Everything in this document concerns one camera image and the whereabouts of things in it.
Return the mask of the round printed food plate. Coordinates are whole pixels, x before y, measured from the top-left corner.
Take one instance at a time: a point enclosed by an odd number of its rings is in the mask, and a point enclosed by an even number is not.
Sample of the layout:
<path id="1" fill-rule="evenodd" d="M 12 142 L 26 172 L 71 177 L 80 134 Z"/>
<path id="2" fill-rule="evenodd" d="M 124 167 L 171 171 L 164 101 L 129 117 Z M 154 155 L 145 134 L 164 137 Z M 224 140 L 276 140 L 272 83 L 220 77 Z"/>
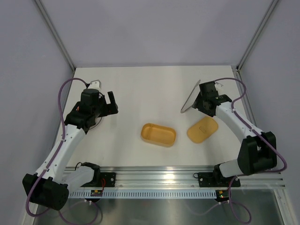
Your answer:
<path id="1" fill-rule="evenodd" d="M 200 93 L 200 83 L 201 83 L 201 79 L 199 79 L 196 84 L 194 85 L 194 87 L 192 88 L 190 94 L 188 95 L 187 99 L 185 100 L 180 113 L 184 114 L 186 111 L 188 111 L 194 104 L 196 97 L 198 96 L 198 94 Z"/>

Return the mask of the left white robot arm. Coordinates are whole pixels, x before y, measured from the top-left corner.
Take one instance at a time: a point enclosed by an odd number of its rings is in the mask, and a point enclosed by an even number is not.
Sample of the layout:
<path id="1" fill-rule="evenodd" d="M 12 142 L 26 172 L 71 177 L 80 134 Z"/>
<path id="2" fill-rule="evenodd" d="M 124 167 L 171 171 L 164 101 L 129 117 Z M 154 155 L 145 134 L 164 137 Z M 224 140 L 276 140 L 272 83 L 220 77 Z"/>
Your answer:
<path id="1" fill-rule="evenodd" d="M 104 185 L 100 166 L 85 162 L 78 169 L 64 175 L 65 168 L 77 145 L 95 126 L 97 118 L 118 113 L 113 92 L 108 92 L 110 103 L 97 89 L 85 89 L 71 112 L 62 122 L 61 140 L 51 150 L 44 163 L 34 174 L 26 174 L 22 180 L 27 194 L 26 203 L 60 210 L 70 193 L 80 187 Z"/>

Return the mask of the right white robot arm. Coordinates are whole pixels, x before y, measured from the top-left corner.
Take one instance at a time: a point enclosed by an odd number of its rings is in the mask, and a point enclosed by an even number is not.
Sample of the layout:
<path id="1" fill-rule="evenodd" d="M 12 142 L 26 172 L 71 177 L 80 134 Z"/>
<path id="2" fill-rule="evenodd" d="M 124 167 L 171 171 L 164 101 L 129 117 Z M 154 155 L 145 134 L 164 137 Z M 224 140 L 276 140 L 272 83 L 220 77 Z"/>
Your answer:
<path id="1" fill-rule="evenodd" d="M 234 101 L 226 94 L 219 94 L 215 81 L 201 83 L 199 89 L 192 108 L 221 119 L 241 143 L 237 158 L 215 165 L 212 176 L 206 181 L 218 187 L 226 187 L 234 176 L 252 175 L 276 167 L 275 135 L 263 132 L 241 116 L 234 107 Z"/>

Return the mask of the yellow lunch box base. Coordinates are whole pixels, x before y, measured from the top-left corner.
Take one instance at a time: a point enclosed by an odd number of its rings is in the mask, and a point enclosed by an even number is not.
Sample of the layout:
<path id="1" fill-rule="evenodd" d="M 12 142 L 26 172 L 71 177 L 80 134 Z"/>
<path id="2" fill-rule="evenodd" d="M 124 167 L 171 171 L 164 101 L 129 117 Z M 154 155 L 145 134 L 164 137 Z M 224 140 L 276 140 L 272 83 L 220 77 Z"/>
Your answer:
<path id="1" fill-rule="evenodd" d="M 153 123 L 147 123 L 142 127 L 141 139 L 163 147 L 172 147 L 176 141 L 177 133 L 173 128 Z"/>

